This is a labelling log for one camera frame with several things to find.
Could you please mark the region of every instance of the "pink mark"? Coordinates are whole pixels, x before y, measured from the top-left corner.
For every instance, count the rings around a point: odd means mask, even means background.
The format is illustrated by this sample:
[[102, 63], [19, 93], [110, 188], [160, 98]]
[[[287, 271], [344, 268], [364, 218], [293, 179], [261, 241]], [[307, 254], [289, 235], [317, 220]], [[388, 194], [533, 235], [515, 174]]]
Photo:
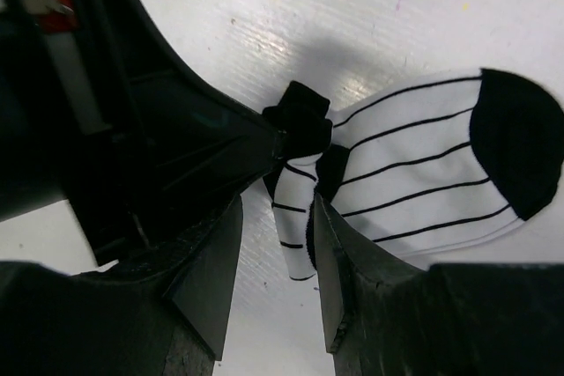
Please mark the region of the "pink mark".
[[402, 4], [402, 0], [397, 0], [396, 11], [399, 11], [399, 9], [401, 8], [401, 4]]

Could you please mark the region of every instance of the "purple mark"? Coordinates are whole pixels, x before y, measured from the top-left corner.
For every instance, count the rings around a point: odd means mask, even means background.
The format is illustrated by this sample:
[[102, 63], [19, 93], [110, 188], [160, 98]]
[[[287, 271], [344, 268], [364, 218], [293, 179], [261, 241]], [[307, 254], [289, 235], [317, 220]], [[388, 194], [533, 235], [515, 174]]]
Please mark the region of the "purple mark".
[[397, 0], [396, 11], [399, 11], [399, 9], [401, 8], [401, 4], [402, 4], [402, 0]]

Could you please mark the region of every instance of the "black stripe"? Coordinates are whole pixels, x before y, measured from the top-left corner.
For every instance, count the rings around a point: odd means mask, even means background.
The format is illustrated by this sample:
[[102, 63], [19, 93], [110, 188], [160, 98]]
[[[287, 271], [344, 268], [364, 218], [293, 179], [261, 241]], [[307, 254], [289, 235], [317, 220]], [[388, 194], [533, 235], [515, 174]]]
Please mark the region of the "black stripe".
[[417, 235], [418, 233], [432, 231], [434, 229], [441, 229], [441, 228], [446, 228], [446, 227], [449, 227], [449, 226], [469, 224], [470, 222], [478, 222], [479, 220], [486, 220], [486, 219], [489, 219], [490, 217], [500, 215], [505, 210], [509, 209], [509, 207], [511, 207], [511, 206], [508, 204], [507, 206], [503, 207], [502, 209], [499, 209], [499, 210], [495, 211], [494, 213], [490, 213], [489, 215], [484, 215], [484, 216], [479, 216], [479, 217], [469, 217], [467, 219], [455, 220], [454, 222], [447, 222], [446, 224], [432, 225], [432, 226], [428, 226], [427, 228], [418, 229], [416, 231], [399, 233], [398, 235], [391, 235], [389, 237], [380, 238], [379, 240], [372, 240], [372, 241], [373, 242], [382, 242], [382, 241], [388, 241], [388, 240], [395, 240], [395, 239], [398, 239], [398, 238], [411, 237], [412, 235]]
[[371, 208], [369, 208], [369, 209], [352, 211], [352, 212], [350, 212], [350, 213], [345, 213], [345, 214], [343, 214], [342, 216], [343, 216], [343, 217], [349, 217], [349, 216], [361, 215], [362, 213], [368, 213], [369, 211], [375, 211], [375, 210], [379, 210], [379, 209], [385, 209], [386, 207], [390, 207], [390, 206], [393, 206], [393, 205], [395, 205], [395, 204], [398, 204], [398, 203], [401, 203], [401, 202], [405, 202], [405, 201], [407, 201], [407, 200], [411, 200], [412, 198], [421, 197], [422, 195], [432, 194], [432, 193], [436, 193], [436, 192], [438, 192], [438, 191], [445, 191], [445, 190], [452, 189], [452, 188], [473, 187], [473, 186], [475, 186], [475, 185], [482, 185], [482, 184], [485, 184], [485, 183], [487, 183], [487, 182], [489, 182], [489, 181], [490, 181], [489, 178], [485, 178], [484, 180], [480, 180], [480, 181], [462, 182], [462, 183], [460, 183], [460, 184], [448, 185], [447, 187], [439, 187], [439, 188], [426, 189], [425, 191], [420, 191], [419, 193], [415, 193], [415, 194], [411, 194], [411, 195], [406, 195], [405, 197], [398, 198], [397, 200], [394, 200], [394, 201], [392, 201], [392, 202], [380, 204], [379, 206], [371, 207]]
[[291, 276], [290, 276], [290, 279], [292, 279], [293, 281], [301, 282], [301, 281], [307, 281], [308, 279], [311, 279], [311, 278], [314, 277], [314, 276], [315, 276], [315, 273], [314, 273], [312, 276], [303, 277], [303, 278], [301, 278], [301, 279], [298, 279], [298, 278], [296, 278], [296, 277], [291, 277]]
[[385, 101], [391, 97], [395, 97], [399, 94], [403, 94], [404, 92], [413, 92], [416, 90], [422, 90], [424, 88], [431, 88], [431, 87], [436, 87], [437, 85], [446, 85], [446, 84], [454, 84], [454, 83], [463, 83], [465, 81], [478, 81], [482, 79], [482, 77], [465, 77], [465, 78], [456, 78], [456, 79], [447, 79], [445, 81], [438, 81], [436, 83], [429, 83], [429, 84], [423, 84], [423, 85], [416, 85], [414, 87], [409, 87], [409, 88], [404, 88], [402, 90], [399, 90], [397, 92], [393, 92], [391, 94], [388, 94], [387, 96], [384, 96], [378, 100], [373, 101], [372, 103], [361, 107], [359, 110], [355, 110], [354, 112], [351, 113], [351, 115], [346, 118], [344, 121], [338, 123], [337, 125], [335, 125], [333, 128], [338, 128], [341, 125], [345, 125], [347, 122], [349, 122], [353, 116], [355, 116], [356, 114], [359, 114], [360, 112], [362, 112], [363, 110], [368, 109], [369, 107], [372, 107], [374, 105], [377, 105], [378, 103]]
[[408, 166], [408, 165], [418, 165], [419, 163], [424, 163], [424, 162], [429, 162], [429, 161], [431, 161], [431, 160], [444, 158], [445, 156], [449, 155], [450, 153], [452, 153], [452, 152], [454, 152], [454, 151], [461, 150], [461, 149], [463, 149], [463, 148], [465, 148], [465, 147], [468, 147], [469, 145], [470, 145], [470, 142], [466, 142], [466, 143], [462, 143], [462, 144], [459, 144], [459, 145], [455, 145], [454, 147], [452, 147], [452, 148], [450, 148], [450, 149], [444, 151], [443, 153], [440, 153], [440, 154], [437, 154], [437, 155], [434, 155], [434, 156], [427, 156], [426, 158], [417, 159], [417, 160], [411, 160], [411, 161], [409, 161], [409, 162], [394, 163], [394, 164], [392, 164], [392, 165], [385, 166], [385, 167], [383, 167], [383, 168], [381, 168], [381, 169], [378, 169], [378, 170], [376, 170], [376, 171], [373, 171], [373, 172], [371, 172], [371, 173], [366, 173], [366, 174], [364, 174], [364, 175], [356, 176], [356, 177], [354, 177], [354, 178], [351, 178], [350, 180], [343, 181], [343, 182], [341, 182], [341, 187], [343, 187], [343, 186], [346, 185], [346, 184], [350, 184], [351, 182], [355, 182], [355, 181], [358, 181], [358, 180], [364, 180], [365, 178], [369, 178], [369, 177], [371, 177], [371, 176], [377, 175], [377, 174], [382, 173], [382, 172], [384, 172], [384, 171], [387, 171], [388, 169], [391, 169], [391, 168], [393, 168], [393, 167]]
[[287, 163], [284, 165], [284, 167], [285, 167], [288, 171], [297, 173], [298, 175], [305, 176], [306, 178], [309, 178], [310, 180], [312, 180], [312, 181], [314, 181], [314, 182], [317, 182], [317, 178], [316, 178], [314, 175], [310, 174], [310, 173], [301, 171], [300, 169], [296, 169], [295, 167], [293, 167], [292, 165], [288, 165]]
[[351, 150], [358, 147], [361, 144], [367, 143], [368, 141], [372, 141], [375, 140], [376, 138], [380, 138], [381, 136], [387, 136], [388, 134], [393, 134], [394, 132], [398, 132], [401, 131], [403, 129], [408, 129], [411, 127], [418, 127], [419, 125], [425, 125], [426, 123], [433, 123], [433, 122], [439, 122], [439, 121], [447, 121], [448, 119], [454, 118], [459, 116], [460, 114], [465, 114], [467, 112], [470, 112], [473, 109], [473, 107], [469, 108], [469, 109], [465, 109], [461, 112], [456, 112], [455, 114], [447, 114], [444, 116], [440, 116], [438, 118], [431, 118], [431, 119], [425, 119], [423, 121], [417, 121], [417, 122], [412, 122], [412, 123], [407, 123], [405, 125], [402, 125], [401, 127], [397, 127], [397, 128], [393, 128], [393, 129], [388, 129], [387, 131], [383, 131], [380, 134], [376, 134], [375, 136], [369, 136], [368, 138], [365, 138], [363, 140], [360, 140], [358, 143], [356, 143], [353, 147], [351, 147]]
[[280, 241], [280, 245], [282, 247], [286, 247], [286, 248], [294, 248], [294, 249], [300, 249], [303, 248], [303, 244], [288, 244], [287, 242], [284, 241]]
[[273, 203], [272, 207], [276, 207], [277, 209], [283, 209], [283, 210], [297, 211], [299, 213], [308, 213], [308, 211], [305, 209], [298, 209], [297, 207], [286, 206], [284, 204], [279, 204], [279, 203]]

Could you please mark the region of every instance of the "folded fabric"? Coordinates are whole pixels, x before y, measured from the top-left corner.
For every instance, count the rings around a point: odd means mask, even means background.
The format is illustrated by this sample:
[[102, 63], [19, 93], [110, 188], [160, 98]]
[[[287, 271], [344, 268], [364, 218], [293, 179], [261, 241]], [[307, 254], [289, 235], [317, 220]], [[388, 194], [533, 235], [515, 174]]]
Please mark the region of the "folded fabric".
[[284, 166], [265, 183], [296, 280], [315, 274], [316, 192], [354, 229], [406, 257], [516, 228], [552, 201], [564, 160], [556, 100], [498, 70], [423, 77], [338, 112], [292, 82], [263, 115], [289, 137]]

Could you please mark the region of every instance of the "white surface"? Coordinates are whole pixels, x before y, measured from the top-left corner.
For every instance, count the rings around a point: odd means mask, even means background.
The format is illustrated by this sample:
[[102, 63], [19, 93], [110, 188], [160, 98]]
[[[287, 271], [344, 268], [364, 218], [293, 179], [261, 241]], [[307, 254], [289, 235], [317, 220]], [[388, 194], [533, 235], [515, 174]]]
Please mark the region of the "white surface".
[[[561, 0], [142, 1], [189, 66], [255, 110], [275, 104], [292, 79], [341, 108], [406, 77], [472, 66], [516, 71], [557, 96], [564, 93]], [[226, 353], [215, 374], [332, 374], [330, 356], [323, 351], [315, 281], [286, 280], [262, 185], [245, 193], [244, 207]], [[486, 247], [410, 260], [419, 266], [439, 259], [562, 262], [563, 207], [560, 192], [540, 216]], [[74, 260], [88, 260], [88, 254], [76, 245], [59, 247], [66, 238], [57, 238], [59, 232], [46, 225], [66, 225], [69, 218], [64, 208], [20, 217], [30, 245], [33, 236], [43, 243], [36, 250], [28, 250], [27, 241], [15, 248], [14, 226], [0, 224], [0, 252], [77, 271]], [[289, 319], [290, 312], [296, 320]]]

